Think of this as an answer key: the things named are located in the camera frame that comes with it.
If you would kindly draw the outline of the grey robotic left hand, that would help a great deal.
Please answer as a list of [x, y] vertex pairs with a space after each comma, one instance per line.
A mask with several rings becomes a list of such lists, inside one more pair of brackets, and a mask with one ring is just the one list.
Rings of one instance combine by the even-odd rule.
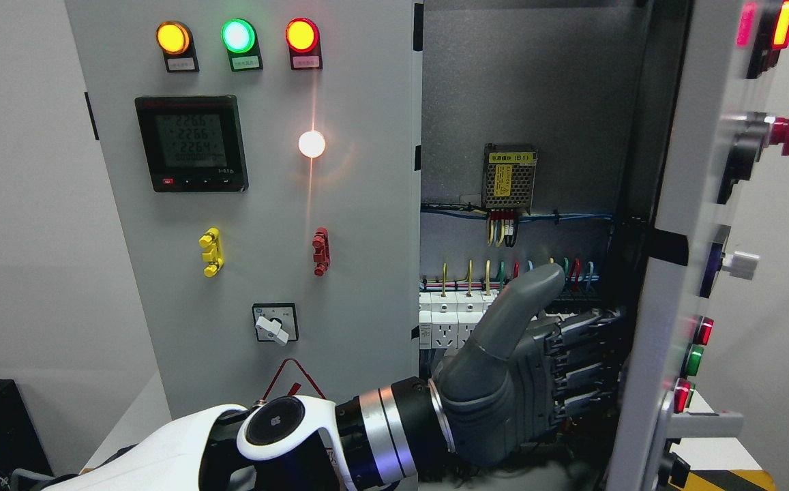
[[613, 407], [625, 309], [547, 316], [563, 289], [560, 265], [517, 277], [434, 377], [456, 453], [472, 465], [497, 465], [566, 421]]

